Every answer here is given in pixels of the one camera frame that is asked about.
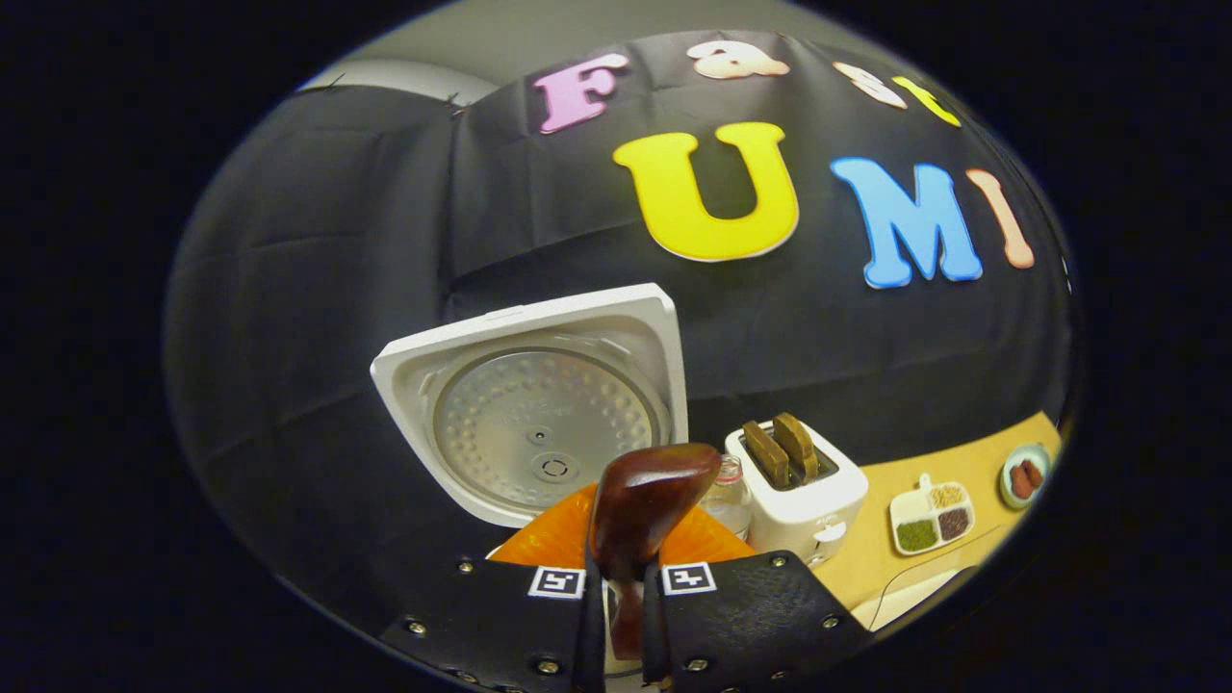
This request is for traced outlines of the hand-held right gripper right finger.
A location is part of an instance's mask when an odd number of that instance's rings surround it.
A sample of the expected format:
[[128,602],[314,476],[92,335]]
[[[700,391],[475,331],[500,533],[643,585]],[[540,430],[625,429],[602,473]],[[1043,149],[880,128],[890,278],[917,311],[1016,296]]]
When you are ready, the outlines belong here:
[[671,692],[782,692],[872,634],[795,552],[753,552],[700,509],[644,573],[642,677]]

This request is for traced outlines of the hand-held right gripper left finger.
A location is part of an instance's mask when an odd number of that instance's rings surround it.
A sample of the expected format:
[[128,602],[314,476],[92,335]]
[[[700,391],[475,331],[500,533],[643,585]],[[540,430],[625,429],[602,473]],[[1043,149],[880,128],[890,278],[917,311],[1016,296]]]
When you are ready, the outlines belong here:
[[488,691],[602,692],[602,580],[585,545],[595,491],[561,499],[511,550],[428,567],[381,642]]

